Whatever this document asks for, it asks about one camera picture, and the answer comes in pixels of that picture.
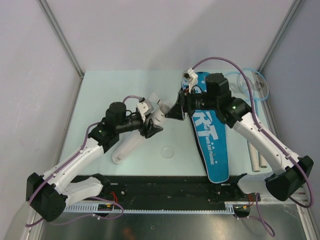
gray floor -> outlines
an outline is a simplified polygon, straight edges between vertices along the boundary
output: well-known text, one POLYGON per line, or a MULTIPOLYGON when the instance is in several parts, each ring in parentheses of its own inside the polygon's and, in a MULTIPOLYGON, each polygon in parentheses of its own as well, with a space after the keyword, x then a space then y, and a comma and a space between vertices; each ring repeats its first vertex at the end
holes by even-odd
MULTIPOLYGON (((295 205, 261 206, 264 219, 273 227, 270 237, 254 219, 236 220, 218 214, 125 214, 115 220, 83 218, 66 226, 46 223, 42 240, 305 240, 295 205)), ((255 207, 252 216, 257 216, 255 207)), ((79 216, 65 213, 58 221, 79 216)))

